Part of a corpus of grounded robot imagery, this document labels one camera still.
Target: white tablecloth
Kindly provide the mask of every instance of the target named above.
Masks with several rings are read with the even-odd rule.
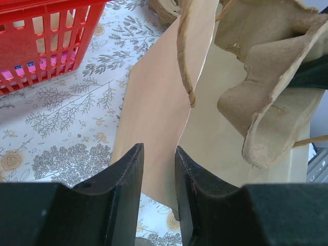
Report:
[[[129,71],[164,30],[147,0],[109,2],[77,71],[0,97],[0,182],[71,187],[107,167]],[[181,245],[172,211],[144,195],[137,236]]]

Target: twisted paper handle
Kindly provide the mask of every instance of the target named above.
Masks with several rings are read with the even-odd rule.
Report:
[[[222,12],[215,17],[215,21],[217,22],[218,20],[222,19],[236,1],[237,0],[230,0],[228,4],[224,7]],[[187,67],[186,42],[187,42],[187,29],[188,29],[190,15],[194,2],[195,2],[194,0],[184,0],[182,2],[182,10],[181,10],[178,36],[176,42],[180,75],[181,75],[183,86],[186,89],[186,92],[188,93],[190,106],[192,108],[196,106],[196,95],[190,80],[190,74]]]

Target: basket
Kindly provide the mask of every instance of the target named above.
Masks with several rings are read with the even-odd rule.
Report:
[[[77,69],[106,2],[0,0],[0,96]]]

